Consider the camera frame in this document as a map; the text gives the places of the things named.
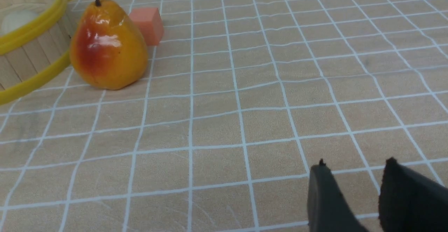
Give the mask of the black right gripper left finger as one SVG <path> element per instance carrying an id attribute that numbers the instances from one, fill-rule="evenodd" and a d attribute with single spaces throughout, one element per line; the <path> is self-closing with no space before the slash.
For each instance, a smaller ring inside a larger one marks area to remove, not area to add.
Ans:
<path id="1" fill-rule="evenodd" d="M 310 232 L 367 232 L 352 213 L 323 159 L 309 170 L 307 197 Z"/>

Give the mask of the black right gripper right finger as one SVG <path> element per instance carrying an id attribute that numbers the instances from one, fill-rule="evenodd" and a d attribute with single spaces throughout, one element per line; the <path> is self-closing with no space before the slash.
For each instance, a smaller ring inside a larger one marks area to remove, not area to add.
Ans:
<path id="1" fill-rule="evenodd" d="M 448 190 L 391 157 L 383 171 L 379 221 L 384 232 L 446 232 Z"/>

